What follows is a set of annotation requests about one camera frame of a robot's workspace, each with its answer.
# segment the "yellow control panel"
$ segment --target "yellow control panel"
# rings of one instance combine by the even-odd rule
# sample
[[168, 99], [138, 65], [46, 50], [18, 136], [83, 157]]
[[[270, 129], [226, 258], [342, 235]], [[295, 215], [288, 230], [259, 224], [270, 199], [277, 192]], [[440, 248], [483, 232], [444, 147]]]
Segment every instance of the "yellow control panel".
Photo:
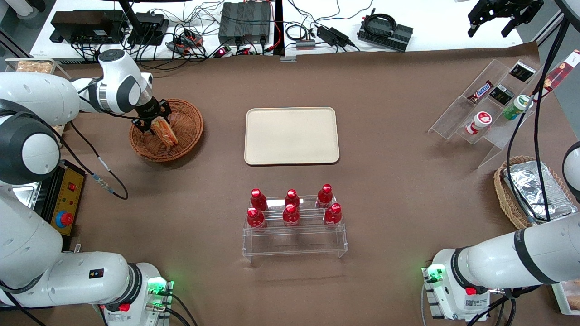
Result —
[[64, 171], [50, 225], [65, 236], [71, 235], [84, 181], [85, 177], [78, 172], [70, 168]]

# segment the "red bottle cap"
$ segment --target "red bottle cap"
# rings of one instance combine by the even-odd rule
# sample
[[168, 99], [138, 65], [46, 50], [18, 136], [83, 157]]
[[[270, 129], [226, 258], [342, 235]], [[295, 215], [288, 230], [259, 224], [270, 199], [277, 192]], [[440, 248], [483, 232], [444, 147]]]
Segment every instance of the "red bottle cap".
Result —
[[322, 186], [322, 192], [325, 194], [329, 194], [332, 192], [332, 186], [330, 184], [325, 184], [324, 186]]
[[477, 290], [475, 288], [466, 288], [465, 289], [465, 293], [467, 295], [476, 295], [477, 294]]
[[330, 213], [339, 214], [340, 212], [342, 212], [342, 206], [336, 202], [332, 204], [328, 210], [330, 211]]
[[250, 207], [248, 208], [248, 217], [249, 218], [256, 218], [258, 216], [259, 212], [256, 208], [254, 207]]
[[296, 193], [296, 190], [294, 190], [294, 189], [288, 190], [287, 195], [288, 195], [288, 198], [290, 198], [290, 199], [294, 199], [294, 198], [296, 198], [296, 196], [298, 196], [298, 194]]
[[256, 188], [252, 190], [252, 197], [253, 198], [259, 198], [262, 195], [262, 192], [260, 191], [260, 189]]
[[288, 204], [288, 205], [286, 205], [286, 211], [290, 214], [294, 214], [294, 213], [296, 213], [296, 206], [294, 206], [292, 204]]

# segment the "white table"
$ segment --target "white table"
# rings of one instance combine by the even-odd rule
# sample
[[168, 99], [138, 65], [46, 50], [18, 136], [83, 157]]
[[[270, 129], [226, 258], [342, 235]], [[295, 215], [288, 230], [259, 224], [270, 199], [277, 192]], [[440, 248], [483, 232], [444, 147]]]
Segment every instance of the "white table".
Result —
[[[166, 2], [166, 3], [148, 3], [148, 2], [135, 3], [133, 5], [133, 11], [136, 13], [137, 12], [147, 12], [148, 10], [153, 9], [153, 8], [161, 8], [161, 9], [165, 10], [166, 12], [156, 10], [155, 13], [161, 13], [165, 16], [166, 19], [170, 20], [167, 32], [173, 32], [173, 29], [175, 28], [175, 25], [177, 25], [177, 23], [174, 23], [172, 21], [183, 21], [184, 20], [183, 12], [185, 12], [185, 18], [187, 18], [187, 16], [193, 11], [193, 9], [196, 6], [199, 6], [203, 2], [207, 2], [207, 1], [212, 1], [212, 0], [193, 0], [193, 1], [188, 1], [188, 2]], [[242, 2], [242, 1], [243, 0], [228, 0], [228, 2]], [[220, 13], [221, 13], [222, 7], [223, 7], [222, 4], [223, 4], [223, 1], [216, 9], [208, 10], [208, 12], [211, 15], [213, 15], [218, 22], [220, 21], [220, 18], [221, 18]], [[50, 57], [50, 58], [53, 58], [56, 61], [59, 61], [61, 63], [82, 63], [82, 62], [84, 62], [84, 59], [82, 58], [82, 56], [80, 56], [73, 48], [71, 48], [70, 44], [67, 43], [66, 41], [63, 41], [62, 43], [53, 43], [49, 40], [50, 35], [55, 30], [55, 28], [50, 23], [50, 21], [52, 20], [52, 17], [55, 15], [55, 13], [57, 11], [72, 11], [75, 9], [109, 9], [109, 10], [116, 9], [116, 10], [122, 10], [121, 5], [119, 5], [118, 3], [115, 3], [113, 1], [57, 0], [54, 7], [52, 8], [52, 11], [50, 12], [50, 14], [48, 16], [48, 19], [46, 20], [46, 23], [44, 24], [40, 34], [38, 35], [38, 38], [37, 38], [36, 42], [34, 43], [34, 46], [30, 50], [30, 54], [33, 57], [36, 57], [36, 58]], [[195, 19], [191, 25], [196, 27], [198, 30], [201, 30], [201, 23], [200, 23], [199, 19]], [[208, 32], [212, 31], [215, 28], [219, 28], [218, 23], [215, 23], [214, 25], [212, 25], [212, 27], [208, 28], [207, 31]], [[268, 48], [269, 46], [271, 46], [273, 44], [274, 29], [275, 29], [274, 23], [271, 22], [270, 23], [270, 40], [269, 40], [269, 43], [266, 45], [266, 48]], [[183, 31], [183, 28], [180, 26], [177, 29], [176, 34], [179, 35], [179, 33], [181, 31]], [[215, 30], [214, 32], [210, 32], [209, 35], [203, 36], [203, 39], [204, 39], [204, 47], [205, 47], [206, 51], [208, 52], [208, 54], [212, 53], [214, 50], [216, 50], [218, 48], [218, 46], [221, 44], [221, 42], [218, 39], [218, 30]], [[163, 43], [157, 47], [157, 51], [155, 52], [156, 59], [171, 59], [172, 57], [178, 57], [177, 54], [174, 54], [172, 51], [170, 51], [165, 46], [165, 42], [170, 42], [171, 40], [173, 40], [172, 35], [166, 35], [163, 38]], [[121, 49], [121, 48], [122, 48], [121, 45], [103, 45], [101, 47], [101, 52], [104, 50], [107, 50], [107, 49]], [[262, 47], [259, 44], [256, 46], [256, 49], [258, 50], [258, 52], [262, 51]], [[151, 59], [153, 59], [154, 50], [155, 50], [155, 46], [148, 46], [145, 49], [143, 56], [139, 55], [139, 57], [143, 60], [151, 60]]]
[[[366, 8], [371, 0], [338, 0], [340, 15], [338, 17], [350, 17], [359, 10]], [[514, 29], [506, 38], [502, 37], [501, 30], [508, 23], [508, 18], [496, 18], [481, 25], [473, 38], [467, 35], [469, 19], [467, 14], [473, 9], [476, 1], [454, 2], [454, 0], [374, 0], [368, 10], [348, 20], [324, 20], [320, 23], [327, 27], [334, 27], [346, 34], [361, 51], [393, 51], [379, 47], [371, 43], [360, 41], [357, 32], [365, 15], [370, 15], [372, 8], [375, 13], [391, 15], [397, 24], [412, 27], [413, 36], [407, 47], [407, 51], [425, 50], [451, 50], [473, 48], [507, 48], [522, 44], [522, 40]], [[315, 19], [330, 16], [338, 11], [336, 0], [294, 0], [294, 4], [301, 10], [311, 13]], [[304, 16], [300, 14], [288, 0], [282, 0], [284, 21], [298, 21], [301, 23]], [[307, 19], [306, 27], [311, 20]], [[290, 33], [297, 37], [299, 28], [292, 28]], [[316, 53], [334, 53], [336, 48], [329, 45], [317, 45], [312, 50], [296, 50], [294, 41], [287, 35], [284, 38], [286, 56], [296, 56]], [[356, 51], [347, 45], [348, 51]]]

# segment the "red bottle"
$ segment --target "red bottle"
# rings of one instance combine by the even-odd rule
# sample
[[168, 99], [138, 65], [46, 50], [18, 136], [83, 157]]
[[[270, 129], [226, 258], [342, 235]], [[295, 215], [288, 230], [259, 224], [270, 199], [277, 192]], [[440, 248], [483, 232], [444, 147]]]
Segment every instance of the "red bottle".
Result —
[[266, 227], [266, 218], [264, 218], [264, 213], [255, 207], [248, 208], [248, 225], [253, 229]]
[[250, 202], [252, 203], [252, 207], [257, 208], [262, 212], [268, 210], [266, 196], [264, 196], [264, 194], [258, 188], [252, 190], [252, 198], [250, 199]]
[[300, 212], [292, 204], [286, 205], [282, 218], [285, 226], [298, 226], [300, 224]]
[[286, 198], [284, 199], [284, 203], [286, 206], [288, 206], [288, 204], [292, 204], [296, 208], [298, 208], [300, 206], [300, 197], [298, 197], [296, 190], [294, 190], [294, 189], [288, 190], [288, 193], [286, 194]]
[[332, 201], [332, 197], [332, 187], [327, 183], [322, 186], [322, 189], [318, 192], [318, 197], [316, 198], [316, 207], [328, 207]]
[[342, 220], [342, 206], [336, 202], [324, 213], [324, 224], [338, 224], [340, 220]]

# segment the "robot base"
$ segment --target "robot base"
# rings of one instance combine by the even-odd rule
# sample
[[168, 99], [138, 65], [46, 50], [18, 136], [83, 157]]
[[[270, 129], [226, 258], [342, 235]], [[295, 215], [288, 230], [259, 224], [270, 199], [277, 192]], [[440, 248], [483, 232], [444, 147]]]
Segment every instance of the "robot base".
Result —
[[[451, 271], [451, 256], [454, 252], [454, 249], [443, 249], [435, 255], [431, 266], [423, 269], [425, 286], [428, 292], [432, 290], [433, 293], [431, 298], [434, 298], [434, 302], [430, 300], [429, 303], [431, 305], [436, 303], [445, 319], [469, 321], [487, 308], [490, 303], [490, 293], [489, 291], [480, 295], [467, 295], [465, 293], [465, 289], [455, 280]], [[436, 278], [438, 281], [427, 283], [432, 278]], [[440, 316], [435, 316], [433, 308], [433, 317], [440, 318]], [[480, 321], [486, 319], [487, 316], [482, 316]]]
[[108, 326], [163, 326], [164, 313], [145, 310], [147, 303], [166, 304], [167, 297], [154, 295], [151, 291], [170, 291], [171, 282], [161, 277], [155, 266], [149, 263], [138, 263], [143, 280], [141, 290], [128, 311], [109, 311], [103, 309]]

